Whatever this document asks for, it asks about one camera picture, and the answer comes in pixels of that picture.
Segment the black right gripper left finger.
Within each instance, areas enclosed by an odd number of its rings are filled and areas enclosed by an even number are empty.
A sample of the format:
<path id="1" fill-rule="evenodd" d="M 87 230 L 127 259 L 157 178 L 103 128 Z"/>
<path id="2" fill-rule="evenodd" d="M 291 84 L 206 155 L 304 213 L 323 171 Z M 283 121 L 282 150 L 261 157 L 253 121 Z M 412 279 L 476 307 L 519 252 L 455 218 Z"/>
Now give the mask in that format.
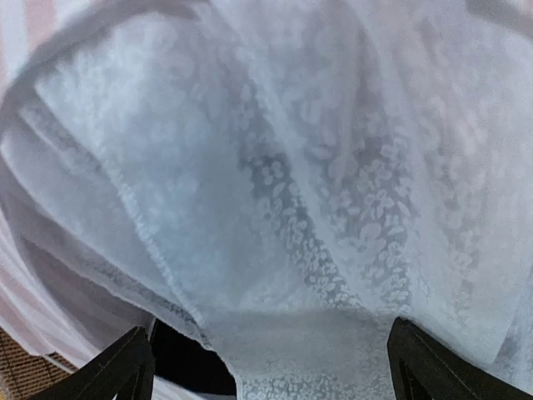
<path id="1" fill-rule="evenodd" d="M 134 327 L 91 362 L 33 400 L 150 400 L 155 362 L 146 329 Z"/>

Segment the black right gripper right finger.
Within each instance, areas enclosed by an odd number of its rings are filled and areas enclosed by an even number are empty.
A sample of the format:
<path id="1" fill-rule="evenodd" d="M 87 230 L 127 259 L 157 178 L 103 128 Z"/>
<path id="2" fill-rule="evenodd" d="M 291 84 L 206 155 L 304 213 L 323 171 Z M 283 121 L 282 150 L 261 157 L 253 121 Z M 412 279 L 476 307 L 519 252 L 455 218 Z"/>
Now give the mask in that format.
<path id="1" fill-rule="evenodd" d="M 387 352 L 397 399 L 529 400 L 528 393 L 469 364 L 400 317 L 392 325 Z"/>

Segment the brown woven mat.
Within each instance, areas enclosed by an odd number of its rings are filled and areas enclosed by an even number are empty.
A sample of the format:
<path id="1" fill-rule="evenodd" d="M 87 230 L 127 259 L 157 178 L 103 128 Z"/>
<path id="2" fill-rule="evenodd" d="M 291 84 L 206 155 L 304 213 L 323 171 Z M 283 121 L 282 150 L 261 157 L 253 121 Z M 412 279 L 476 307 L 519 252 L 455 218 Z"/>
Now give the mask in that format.
<path id="1" fill-rule="evenodd" d="M 57 353 L 32 356 L 1 330 L 1 399 L 29 399 L 77 371 Z"/>

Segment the pink striped pet tent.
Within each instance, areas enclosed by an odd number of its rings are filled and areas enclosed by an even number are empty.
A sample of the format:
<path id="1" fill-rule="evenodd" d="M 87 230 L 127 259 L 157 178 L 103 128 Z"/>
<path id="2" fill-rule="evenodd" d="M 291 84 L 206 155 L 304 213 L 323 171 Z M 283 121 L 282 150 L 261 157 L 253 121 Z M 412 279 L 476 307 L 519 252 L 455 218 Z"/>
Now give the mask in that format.
<path id="1" fill-rule="evenodd" d="M 1 160 L 26 258 L 239 399 L 397 399 L 397 318 L 532 394 L 529 1 L 103 2 L 8 87 Z"/>

